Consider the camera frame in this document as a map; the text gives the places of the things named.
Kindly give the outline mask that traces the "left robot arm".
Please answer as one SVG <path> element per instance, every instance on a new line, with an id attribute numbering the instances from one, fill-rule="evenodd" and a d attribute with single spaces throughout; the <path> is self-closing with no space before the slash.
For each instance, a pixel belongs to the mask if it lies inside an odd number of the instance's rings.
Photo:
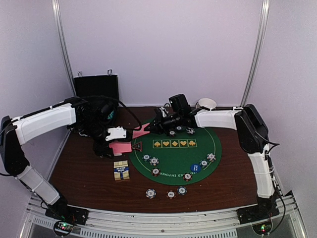
<path id="1" fill-rule="evenodd" d="M 111 101 L 112 98 L 105 96 L 72 97 L 21 117 L 4 117 L 0 127 L 0 156 L 5 176 L 16 178 L 60 220 L 67 220 L 71 216 L 67 200 L 30 164 L 21 147 L 35 137 L 66 126 L 91 137 L 96 155 L 113 156 L 109 144 L 125 139 L 127 131 L 105 122 L 112 111 L 108 108 Z"/>

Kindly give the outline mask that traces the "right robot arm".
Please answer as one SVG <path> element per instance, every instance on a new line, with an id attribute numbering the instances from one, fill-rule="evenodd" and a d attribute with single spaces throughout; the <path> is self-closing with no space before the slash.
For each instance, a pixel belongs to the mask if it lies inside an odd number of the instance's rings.
<path id="1" fill-rule="evenodd" d="M 217 127 L 236 130 L 241 149 L 251 160 L 257 183 L 257 205 L 254 215 L 264 219 L 273 211 L 277 199 L 274 166 L 270 152 L 275 146 L 268 138 L 268 127 L 254 105 L 244 107 L 179 109 L 170 115 L 164 107 L 155 109 L 156 116 L 146 131 L 169 135 L 178 126 L 191 128 Z"/>

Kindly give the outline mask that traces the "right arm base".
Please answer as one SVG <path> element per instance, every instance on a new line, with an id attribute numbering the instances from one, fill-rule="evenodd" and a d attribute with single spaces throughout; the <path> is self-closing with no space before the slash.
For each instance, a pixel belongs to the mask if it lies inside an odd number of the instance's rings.
<path id="1" fill-rule="evenodd" d="M 265 220 L 268 219 L 270 215 L 277 216 L 279 214 L 279 209 L 276 206 L 266 207 L 264 205 L 254 205 L 237 210 L 237 216 L 240 224 Z"/>

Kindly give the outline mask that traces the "blue green fifty chip stack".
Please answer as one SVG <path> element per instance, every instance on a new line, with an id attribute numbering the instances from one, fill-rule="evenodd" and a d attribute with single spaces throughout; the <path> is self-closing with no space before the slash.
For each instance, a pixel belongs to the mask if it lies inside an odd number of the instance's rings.
<path id="1" fill-rule="evenodd" d="M 177 189 L 177 193 L 178 193 L 179 195 L 185 195 L 185 194 L 187 193 L 187 188 L 184 187 L 184 186 L 180 186 L 180 187 L 178 187 L 178 189 Z"/>

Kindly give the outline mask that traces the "triangular all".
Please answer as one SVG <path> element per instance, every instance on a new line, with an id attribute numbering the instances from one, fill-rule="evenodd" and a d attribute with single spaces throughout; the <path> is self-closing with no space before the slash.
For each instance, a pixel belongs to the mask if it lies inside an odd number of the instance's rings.
<path id="1" fill-rule="evenodd" d="M 132 150 L 136 150 L 136 151 L 142 152 L 142 141 L 133 144 L 131 146 L 131 148 L 132 148 Z"/>

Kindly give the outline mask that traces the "red-backed card deck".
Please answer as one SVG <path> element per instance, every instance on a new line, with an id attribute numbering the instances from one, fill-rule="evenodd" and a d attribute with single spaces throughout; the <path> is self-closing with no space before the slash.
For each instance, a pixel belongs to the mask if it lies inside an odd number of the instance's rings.
<path id="1" fill-rule="evenodd" d="M 114 141 L 109 144 L 109 147 L 113 150 L 114 156 L 121 156 L 123 153 L 132 152 L 131 142 Z"/>

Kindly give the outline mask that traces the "brown hundred chip stack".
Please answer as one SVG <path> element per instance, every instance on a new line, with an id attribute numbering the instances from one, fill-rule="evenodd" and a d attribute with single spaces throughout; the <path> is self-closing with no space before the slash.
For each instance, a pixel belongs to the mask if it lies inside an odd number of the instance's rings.
<path id="1" fill-rule="evenodd" d="M 168 199 L 174 199 L 176 197 L 176 193 L 173 190 L 170 190 L 166 193 L 166 197 Z"/>

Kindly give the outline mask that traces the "blue small blind button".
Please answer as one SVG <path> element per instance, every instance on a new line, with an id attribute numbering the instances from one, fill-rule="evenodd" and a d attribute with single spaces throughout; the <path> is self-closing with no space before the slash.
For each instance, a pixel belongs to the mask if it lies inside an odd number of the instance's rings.
<path id="1" fill-rule="evenodd" d="M 200 166 L 200 164 L 192 164 L 190 166 L 190 170 L 194 173 L 199 173 L 201 171 L 202 167 Z"/>

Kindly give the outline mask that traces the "ten chips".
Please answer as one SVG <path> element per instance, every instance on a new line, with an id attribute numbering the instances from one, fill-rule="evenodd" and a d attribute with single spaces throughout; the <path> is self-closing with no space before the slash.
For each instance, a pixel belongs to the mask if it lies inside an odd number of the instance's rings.
<path id="1" fill-rule="evenodd" d="M 190 135 L 193 135 L 195 133 L 195 130 L 192 129 L 192 128 L 188 128 L 188 129 L 186 129 L 186 133 L 190 134 Z"/>
<path id="2" fill-rule="evenodd" d="M 208 153 L 207 154 L 207 160 L 210 162 L 214 162 L 216 160 L 216 156 L 213 153 Z"/>
<path id="3" fill-rule="evenodd" d="M 150 165 L 157 166 L 159 164 L 159 159 L 156 157 L 150 158 Z"/>

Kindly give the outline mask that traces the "blue peach ten chip stack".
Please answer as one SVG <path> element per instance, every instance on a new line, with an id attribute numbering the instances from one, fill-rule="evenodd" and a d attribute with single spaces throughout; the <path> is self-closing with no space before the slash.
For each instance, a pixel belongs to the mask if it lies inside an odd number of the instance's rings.
<path id="1" fill-rule="evenodd" d="M 147 197 L 148 199 L 153 199 L 153 198 L 155 198 L 156 194 L 157 194 L 156 191 L 155 191 L 154 189 L 152 189 L 152 188 L 148 189 L 148 190 L 145 192 L 145 195 L 146 195 L 146 197 Z"/>

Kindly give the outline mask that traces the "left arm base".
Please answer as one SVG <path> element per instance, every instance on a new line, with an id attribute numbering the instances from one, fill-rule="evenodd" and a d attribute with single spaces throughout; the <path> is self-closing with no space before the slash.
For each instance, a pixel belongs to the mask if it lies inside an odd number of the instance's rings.
<path id="1" fill-rule="evenodd" d="M 88 219 L 89 211 L 83 208 L 68 206 L 66 211 L 57 212 L 53 208 L 48 208 L 45 215 L 56 220 L 66 221 L 75 225 L 85 225 Z"/>

